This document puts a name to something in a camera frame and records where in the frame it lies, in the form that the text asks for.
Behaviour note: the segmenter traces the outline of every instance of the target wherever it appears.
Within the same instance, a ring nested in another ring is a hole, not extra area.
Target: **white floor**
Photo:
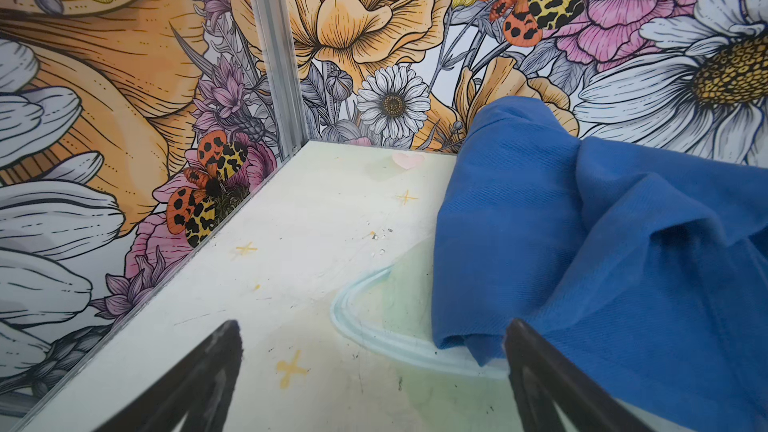
[[[403,364],[331,323],[334,297],[361,276],[405,263],[431,272],[428,241],[456,158],[405,153],[423,162],[406,170],[392,150],[308,144],[24,432],[92,430],[227,319],[240,324],[244,359],[225,430],[520,430],[504,378]],[[400,319],[390,328],[408,332],[408,311],[424,325],[428,307],[400,280],[368,312],[386,309]]]

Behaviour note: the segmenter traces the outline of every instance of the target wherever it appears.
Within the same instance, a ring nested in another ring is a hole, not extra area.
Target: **scratch mark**
[[[183,324],[184,322],[193,321],[193,320],[195,320],[195,319],[197,319],[197,318],[203,318],[203,317],[206,317],[206,316],[208,316],[208,315],[211,315],[211,314],[218,314],[219,312],[225,312],[225,311],[226,311],[226,309],[225,309],[225,308],[223,308],[223,309],[221,309],[220,311],[216,311],[216,312],[208,312],[207,314],[202,314],[202,315],[198,315],[197,317],[188,318],[186,321],[177,322],[177,323],[175,323],[174,325]]]

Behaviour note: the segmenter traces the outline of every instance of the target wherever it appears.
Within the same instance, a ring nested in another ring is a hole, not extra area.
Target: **yellow star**
[[[248,252],[251,252],[251,251],[255,252],[255,251],[259,250],[258,248],[251,247],[250,246],[251,244],[253,244],[253,242],[248,242],[248,245],[246,245],[245,247],[235,247],[235,249],[239,250],[238,254],[240,254],[240,255],[245,255]]]
[[[397,198],[402,199],[402,204],[405,205],[408,203],[408,200],[418,200],[418,197],[411,197],[408,195],[409,190],[406,190],[406,194],[404,196],[396,196]]]
[[[283,376],[283,378],[280,380],[280,388],[281,389],[287,389],[290,385],[290,376],[292,374],[302,374],[307,375],[310,371],[307,369],[302,369],[301,367],[298,367],[296,363],[299,361],[299,356],[301,356],[301,350],[296,351],[296,355],[293,356],[293,360],[290,364],[285,362],[284,360],[281,360],[277,363],[277,371],[278,372],[285,372],[286,374]]]

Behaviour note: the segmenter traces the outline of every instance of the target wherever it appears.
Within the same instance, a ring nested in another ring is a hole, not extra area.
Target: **blue cloth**
[[[610,394],[768,430],[768,170],[588,138],[538,100],[475,118],[440,209],[432,332],[484,364],[523,318]]]

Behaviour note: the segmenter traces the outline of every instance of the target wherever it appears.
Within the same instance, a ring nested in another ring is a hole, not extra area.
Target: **pink heart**
[[[395,161],[395,164],[398,166],[405,170],[409,170],[424,162],[424,156],[421,154],[409,155],[402,152],[394,152],[392,154],[392,160]]]

